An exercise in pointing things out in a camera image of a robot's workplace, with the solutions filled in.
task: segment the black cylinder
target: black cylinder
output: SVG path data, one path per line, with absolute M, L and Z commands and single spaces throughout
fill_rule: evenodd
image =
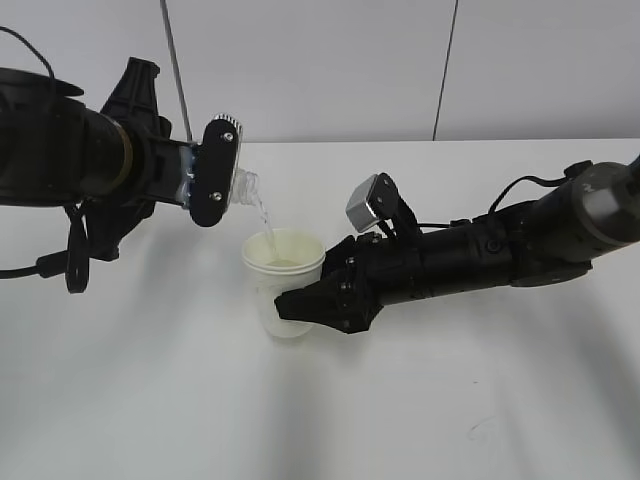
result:
M 536 201 L 523 222 L 540 258 L 587 262 L 640 240 L 640 184 L 632 169 L 599 163 Z
M 0 203 L 58 206 L 107 195 L 127 175 L 124 131 L 69 98 L 82 90 L 0 68 Z
M 417 248 L 387 242 L 366 264 L 381 305 L 509 284 L 512 256 L 499 227 L 469 223 L 424 233 Z

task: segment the table surface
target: table surface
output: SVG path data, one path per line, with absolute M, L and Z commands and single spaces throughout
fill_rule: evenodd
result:
M 423 221 L 482 213 L 523 174 L 629 163 L 640 140 L 249 144 L 275 226 L 327 246 L 386 171 Z M 518 187 L 513 202 L 538 198 Z M 61 209 L 4 208 L 2 267 L 64 247 Z M 158 206 L 83 295 L 0 289 L 0 478 L 631 479 L 640 460 L 640 247 L 580 280 L 385 308 L 368 333 L 262 330 L 233 205 L 200 229 Z

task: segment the paper cup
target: paper cup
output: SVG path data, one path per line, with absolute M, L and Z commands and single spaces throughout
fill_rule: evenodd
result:
M 300 230 L 282 228 L 273 234 L 277 257 L 269 246 L 267 234 L 262 232 L 244 242 L 242 259 L 251 272 L 255 301 L 265 330 L 275 337 L 294 338 L 307 333 L 313 324 L 282 320 L 274 300 L 283 292 L 320 280 L 325 249 L 317 238 Z M 293 265 L 281 266 L 283 263 Z

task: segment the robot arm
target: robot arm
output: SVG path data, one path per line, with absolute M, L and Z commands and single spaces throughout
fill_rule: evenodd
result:
M 532 287 L 586 274 L 591 260 L 640 240 L 640 157 L 629 166 L 582 162 L 536 201 L 423 233 L 391 178 L 360 185 L 347 215 L 360 233 L 327 254 L 320 281 L 275 301 L 283 319 L 345 333 L 369 329 L 386 305 L 497 286 Z M 386 223 L 391 221 L 393 229 Z
M 158 114 L 154 63 L 130 58 L 100 112 L 48 69 L 49 77 L 0 68 L 0 204 L 64 207 L 68 246 L 0 278 L 64 273 L 68 290 L 82 292 L 89 259 L 117 259 L 122 238 L 156 202 L 188 209 L 203 227 L 220 221 L 242 138 L 237 121 L 216 116 L 201 144 L 171 140 L 171 123 Z

